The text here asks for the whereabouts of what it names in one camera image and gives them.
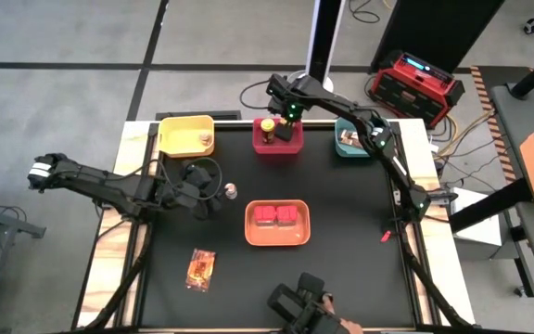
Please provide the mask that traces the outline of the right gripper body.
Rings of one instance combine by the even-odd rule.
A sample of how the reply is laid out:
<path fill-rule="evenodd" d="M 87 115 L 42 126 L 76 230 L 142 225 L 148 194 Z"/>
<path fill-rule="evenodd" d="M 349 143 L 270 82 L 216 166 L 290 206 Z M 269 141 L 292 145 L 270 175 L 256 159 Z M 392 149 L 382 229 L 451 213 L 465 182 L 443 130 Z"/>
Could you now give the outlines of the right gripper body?
<path fill-rule="evenodd" d="M 299 122 L 306 109 L 305 96 L 289 91 L 270 89 L 270 112 L 287 122 Z"/>

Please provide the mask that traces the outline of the orange plastic bin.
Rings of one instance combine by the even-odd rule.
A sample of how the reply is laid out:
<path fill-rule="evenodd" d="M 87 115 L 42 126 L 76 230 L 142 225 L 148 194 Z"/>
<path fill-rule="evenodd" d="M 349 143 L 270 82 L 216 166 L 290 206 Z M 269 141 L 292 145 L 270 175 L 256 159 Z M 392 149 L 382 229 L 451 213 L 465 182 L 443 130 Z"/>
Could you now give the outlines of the orange plastic bin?
<path fill-rule="evenodd" d="M 292 226 L 257 226 L 253 222 L 256 206 L 295 205 L 299 218 Z M 296 247 L 306 244 L 311 237 L 311 217 L 308 205 L 300 199 L 260 199 L 251 201 L 245 209 L 245 238 L 248 244 L 257 247 Z"/>

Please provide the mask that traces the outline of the brown spice packet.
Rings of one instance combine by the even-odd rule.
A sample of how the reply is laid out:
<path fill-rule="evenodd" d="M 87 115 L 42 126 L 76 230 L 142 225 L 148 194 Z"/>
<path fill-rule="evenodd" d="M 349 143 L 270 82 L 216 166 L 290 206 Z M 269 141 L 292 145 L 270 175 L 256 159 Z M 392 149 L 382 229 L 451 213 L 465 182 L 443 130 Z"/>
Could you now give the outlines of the brown spice packet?
<path fill-rule="evenodd" d="M 338 137 L 338 142 L 341 145 L 363 150 L 363 146 L 359 141 L 358 133 L 355 131 L 343 129 Z"/>

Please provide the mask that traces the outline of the white box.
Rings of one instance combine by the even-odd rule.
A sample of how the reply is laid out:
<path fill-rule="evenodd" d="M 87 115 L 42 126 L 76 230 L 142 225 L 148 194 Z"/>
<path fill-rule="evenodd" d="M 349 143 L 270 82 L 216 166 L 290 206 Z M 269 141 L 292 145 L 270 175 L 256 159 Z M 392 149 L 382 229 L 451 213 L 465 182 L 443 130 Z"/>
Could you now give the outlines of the white box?
<path fill-rule="evenodd" d="M 450 214 L 457 213 L 460 210 L 486 198 L 488 195 L 467 190 L 460 187 L 452 187 L 450 192 L 456 194 L 456 199 L 451 201 Z M 470 225 L 469 227 L 454 232 L 458 238 L 477 241 L 489 245 L 502 245 L 502 232 L 500 229 L 500 219 L 498 215 L 493 215 L 483 221 Z"/>

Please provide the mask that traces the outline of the yellow plastic bin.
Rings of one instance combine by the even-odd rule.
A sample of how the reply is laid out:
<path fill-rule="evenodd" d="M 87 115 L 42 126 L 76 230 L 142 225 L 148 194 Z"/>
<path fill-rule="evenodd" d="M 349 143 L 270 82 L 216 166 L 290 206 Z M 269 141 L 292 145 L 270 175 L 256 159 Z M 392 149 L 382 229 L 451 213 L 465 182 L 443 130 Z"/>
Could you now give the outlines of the yellow plastic bin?
<path fill-rule="evenodd" d="M 213 134 L 213 143 L 206 147 L 199 141 L 201 133 Z M 214 120 L 208 115 L 170 117 L 158 128 L 157 148 L 171 158 L 209 156 L 215 147 Z"/>

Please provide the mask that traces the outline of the red black power station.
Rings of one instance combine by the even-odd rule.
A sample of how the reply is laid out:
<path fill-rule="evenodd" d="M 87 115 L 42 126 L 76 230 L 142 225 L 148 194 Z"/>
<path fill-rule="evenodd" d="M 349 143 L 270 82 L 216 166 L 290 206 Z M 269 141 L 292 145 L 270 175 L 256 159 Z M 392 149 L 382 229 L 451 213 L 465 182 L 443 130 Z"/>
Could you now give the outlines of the red black power station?
<path fill-rule="evenodd" d="M 368 90 L 373 101 L 401 118 L 421 119 L 427 129 L 434 129 L 463 94 L 463 83 L 452 74 L 400 50 L 379 63 Z"/>

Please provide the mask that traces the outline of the black table frame strut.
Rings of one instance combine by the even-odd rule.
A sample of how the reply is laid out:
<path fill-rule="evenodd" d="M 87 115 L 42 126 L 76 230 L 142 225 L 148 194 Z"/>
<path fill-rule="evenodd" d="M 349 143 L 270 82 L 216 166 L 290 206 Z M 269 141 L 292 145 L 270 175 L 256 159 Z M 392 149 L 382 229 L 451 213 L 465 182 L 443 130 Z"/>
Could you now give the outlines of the black table frame strut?
<path fill-rule="evenodd" d="M 445 315 L 447 320 L 450 323 L 450 326 L 442 325 L 429 325 L 424 324 L 421 321 L 415 324 L 415 328 L 418 330 L 431 329 L 432 331 L 460 331 L 465 329 L 475 329 L 475 327 L 461 318 L 456 310 L 448 303 L 444 298 L 440 290 L 434 284 L 430 275 L 425 271 L 425 268 L 419 263 L 416 256 L 413 254 L 409 239 L 406 232 L 405 223 L 400 223 L 398 227 L 399 239 L 401 244 L 401 252 L 403 254 L 404 261 L 407 266 L 415 273 L 418 279 L 421 281 L 424 286 L 426 293 L 431 297 L 432 301 L 440 309 L 440 311 Z"/>
<path fill-rule="evenodd" d="M 103 219 L 77 306 L 75 327 L 135 326 L 149 257 L 147 225 Z"/>

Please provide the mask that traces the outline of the black partition panel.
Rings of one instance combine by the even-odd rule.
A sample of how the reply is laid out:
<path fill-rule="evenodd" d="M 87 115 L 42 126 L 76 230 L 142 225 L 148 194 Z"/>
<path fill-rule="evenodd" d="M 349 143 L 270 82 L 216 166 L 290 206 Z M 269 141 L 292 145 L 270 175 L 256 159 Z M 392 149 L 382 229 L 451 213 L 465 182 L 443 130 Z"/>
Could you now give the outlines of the black partition panel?
<path fill-rule="evenodd" d="M 394 51 L 455 71 L 505 0 L 397 0 L 371 70 Z"/>

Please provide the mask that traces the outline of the person's hand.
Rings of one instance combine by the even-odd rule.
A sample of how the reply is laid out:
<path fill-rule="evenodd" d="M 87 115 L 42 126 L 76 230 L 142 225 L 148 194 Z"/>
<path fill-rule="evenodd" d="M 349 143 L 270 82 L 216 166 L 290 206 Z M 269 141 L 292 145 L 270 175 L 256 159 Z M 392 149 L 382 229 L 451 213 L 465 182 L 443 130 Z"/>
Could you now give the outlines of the person's hand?
<path fill-rule="evenodd" d="M 327 312 L 331 314 L 336 313 L 333 304 L 333 295 L 331 293 L 325 293 L 323 295 L 322 305 Z M 363 334 L 362 327 L 357 323 L 341 318 L 340 324 L 349 332 L 349 334 Z"/>

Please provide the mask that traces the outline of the red plastic bin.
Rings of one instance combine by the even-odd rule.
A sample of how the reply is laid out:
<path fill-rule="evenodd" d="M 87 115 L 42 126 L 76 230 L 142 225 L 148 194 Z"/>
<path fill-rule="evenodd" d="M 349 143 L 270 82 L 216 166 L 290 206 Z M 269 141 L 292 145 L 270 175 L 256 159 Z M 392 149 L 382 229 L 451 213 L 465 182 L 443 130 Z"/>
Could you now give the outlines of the red plastic bin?
<path fill-rule="evenodd" d="M 275 124 L 279 123 L 281 118 L 274 119 Z M 260 123 L 262 119 L 255 119 L 252 123 L 252 146 L 255 152 L 258 154 L 298 154 L 303 148 L 303 124 L 302 122 L 296 122 L 296 138 L 290 142 L 282 141 L 277 137 L 274 137 L 272 144 L 266 145 L 262 142 Z"/>

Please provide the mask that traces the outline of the teal plastic bin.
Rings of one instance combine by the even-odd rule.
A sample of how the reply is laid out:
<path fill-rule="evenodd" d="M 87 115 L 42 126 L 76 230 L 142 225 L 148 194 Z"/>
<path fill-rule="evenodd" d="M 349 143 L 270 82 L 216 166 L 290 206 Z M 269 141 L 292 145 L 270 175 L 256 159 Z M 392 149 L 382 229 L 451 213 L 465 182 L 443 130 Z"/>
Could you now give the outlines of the teal plastic bin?
<path fill-rule="evenodd" d="M 355 133 L 355 126 L 344 119 L 338 118 L 335 122 L 335 149 L 337 154 L 342 158 L 368 158 L 368 153 L 363 148 L 344 144 L 341 141 L 341 135 L 346 133 Z"/>

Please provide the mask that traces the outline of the black side table beam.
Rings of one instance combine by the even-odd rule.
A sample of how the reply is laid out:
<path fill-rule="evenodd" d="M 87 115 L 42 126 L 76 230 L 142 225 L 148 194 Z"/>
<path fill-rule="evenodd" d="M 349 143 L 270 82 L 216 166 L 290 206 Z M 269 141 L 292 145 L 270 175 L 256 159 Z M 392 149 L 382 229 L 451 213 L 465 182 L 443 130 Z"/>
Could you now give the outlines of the black side table beam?
<path fill-rule="evenodd" d="M 493 215 L 499 214 L 515 206 L 519 202 L 533 200 L 529 183 L 525 178 L 497 190 L 486 198 L 449 216 L 449 223 L 453 232 L 463 230 Z"/>

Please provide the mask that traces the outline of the orange spice packet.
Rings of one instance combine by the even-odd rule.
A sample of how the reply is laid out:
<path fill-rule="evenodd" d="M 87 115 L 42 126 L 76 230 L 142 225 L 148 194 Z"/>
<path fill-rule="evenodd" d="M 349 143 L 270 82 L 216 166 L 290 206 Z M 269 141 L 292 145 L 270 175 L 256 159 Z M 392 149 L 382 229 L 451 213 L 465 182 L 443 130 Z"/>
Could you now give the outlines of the orange spice packet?
<path fill-rule="evenodd" d="M 207 292 L 213 274 L 216 253 L 194 249 L 186 272 L 185 286 L 188 289 Z"/>

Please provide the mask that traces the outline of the black orange striped floor strip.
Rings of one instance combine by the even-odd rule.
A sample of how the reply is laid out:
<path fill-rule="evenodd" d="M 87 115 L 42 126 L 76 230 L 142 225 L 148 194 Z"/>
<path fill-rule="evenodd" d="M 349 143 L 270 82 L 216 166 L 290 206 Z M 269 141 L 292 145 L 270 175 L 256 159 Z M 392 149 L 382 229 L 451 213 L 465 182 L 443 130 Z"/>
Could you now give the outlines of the black orange striped floor strip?
<path fill-rule="evenodd" d="M 490 98 L 491 87 L 502 84 L 507 69 L 497 67 L 472 66 L 470 68 L 480 106 L 482 118 L 477 123 L 480 142 L 471 148 L 468 158 L 476 158 L 476 166 L 470 178 L 498 189 L 517 178 L 514 167 L 514 153 L 507 138 L 502 121 Z"/>

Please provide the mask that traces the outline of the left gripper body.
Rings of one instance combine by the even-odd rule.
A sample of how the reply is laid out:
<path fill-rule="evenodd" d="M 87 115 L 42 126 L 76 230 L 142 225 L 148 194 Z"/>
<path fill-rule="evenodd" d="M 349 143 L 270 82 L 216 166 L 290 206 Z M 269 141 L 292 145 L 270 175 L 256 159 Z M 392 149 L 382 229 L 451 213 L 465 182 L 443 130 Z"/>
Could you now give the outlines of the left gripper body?
<path fill-rule="evenodd" d="M 208 205 L 198 186 L 188 182 L 176 185 L 169 181 L 158 181 L 155 201 L 162 209 L 187 208 L 191 212 L 207 212 Z"/>

